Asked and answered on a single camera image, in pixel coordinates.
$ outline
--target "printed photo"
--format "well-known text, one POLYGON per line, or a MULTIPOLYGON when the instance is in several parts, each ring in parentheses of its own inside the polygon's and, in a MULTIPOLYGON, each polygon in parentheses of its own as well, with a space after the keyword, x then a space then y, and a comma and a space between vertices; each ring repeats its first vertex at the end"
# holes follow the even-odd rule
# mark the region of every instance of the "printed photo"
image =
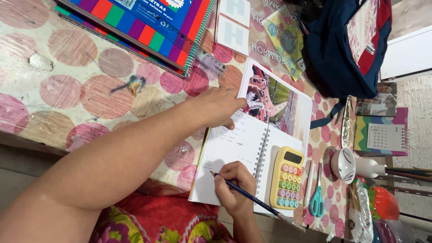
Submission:
POLYGON ((356 115, 396 116, 396 83, 378 83, 379 94, 373 99, 358 99, 356 115))
POLYGON ((252 65, 254 72, 246 92, 243 112, 294 136, 298 94, 252 65))

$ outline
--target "blue pencil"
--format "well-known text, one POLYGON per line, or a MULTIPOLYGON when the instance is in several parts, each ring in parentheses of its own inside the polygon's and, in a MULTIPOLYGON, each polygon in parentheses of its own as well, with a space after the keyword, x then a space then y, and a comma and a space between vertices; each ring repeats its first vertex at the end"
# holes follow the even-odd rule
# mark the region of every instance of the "blue pencil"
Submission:
MULTIPOLYGON (((210 171, 210 173, 212 173, 213 176, 217 176, 218 173, 210 171)), ((304 227, 302 227, 301 225, 297 224, 296 222, 293 222, 292 220, 290 220, 289 218, 285 217, 285 215, 283 215, 282 213, 278 212, 276 209, 270 207, 269 205, 267 205, 266 203, 264 203, 263 201, 261 201, 260 199, 252 196, 250 193, 248 193, 247 191, 241 189, 240 187, 238 187, 236 184, 232 183, 229 180, 225 179, 226 184, 233 188, 234 190, 238 191, 239 193, 241 193, 243 196, 247 197, 248 199, 256 202, 258 205, 260 205, 261 207, 267 209, 270 213, 276 215, 279 219, 281 219, 282 221, 286 222, 287 224, 290 224, 294 227, 296 227, 297 229, 301 230, 302 232, 305 232, 306 229, 304 227)))

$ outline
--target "blue scissors handle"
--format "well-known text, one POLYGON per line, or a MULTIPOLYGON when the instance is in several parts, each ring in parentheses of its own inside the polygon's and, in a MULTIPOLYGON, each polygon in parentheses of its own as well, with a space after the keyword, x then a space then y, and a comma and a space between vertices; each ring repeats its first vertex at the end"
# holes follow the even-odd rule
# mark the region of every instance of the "blue scissors handle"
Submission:
POLYGON ((316 191, 312 197, 309 211, 312 216, 322 217, 324 215, 324 201, 321 196, 321 186, 317 186, 316 191))

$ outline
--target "printed barcode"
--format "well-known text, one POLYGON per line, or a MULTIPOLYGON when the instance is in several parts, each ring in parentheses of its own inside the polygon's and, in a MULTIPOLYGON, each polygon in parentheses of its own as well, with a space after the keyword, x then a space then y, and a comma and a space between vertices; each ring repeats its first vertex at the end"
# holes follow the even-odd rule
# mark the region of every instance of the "printed barcode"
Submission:
POLYGON ((119 4, 131 10, 136 0, 116 0, 119 4))

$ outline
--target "navy blue backpack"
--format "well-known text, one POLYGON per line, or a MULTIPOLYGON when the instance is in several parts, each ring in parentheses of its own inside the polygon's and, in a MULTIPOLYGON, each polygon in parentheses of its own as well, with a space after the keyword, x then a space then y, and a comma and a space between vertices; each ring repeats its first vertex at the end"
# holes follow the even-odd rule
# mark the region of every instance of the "navy blue backpack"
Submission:
POLYGON ((371 99, 377 94, 378 73, 387 50, 387 38, 391 31, 391 2, 378 0, 377 44, 370 68, 365 74, 354 61, 349 47, 346 24, 366 2, 362 0, 327 0, 319 19, 307 27, 310 34, 306 39, 308 56, 320 82, 333 98, 340 102, 330 112, 330 118, 311 122, 311 129, 328 124, 352 95, 359 99, 371 99))

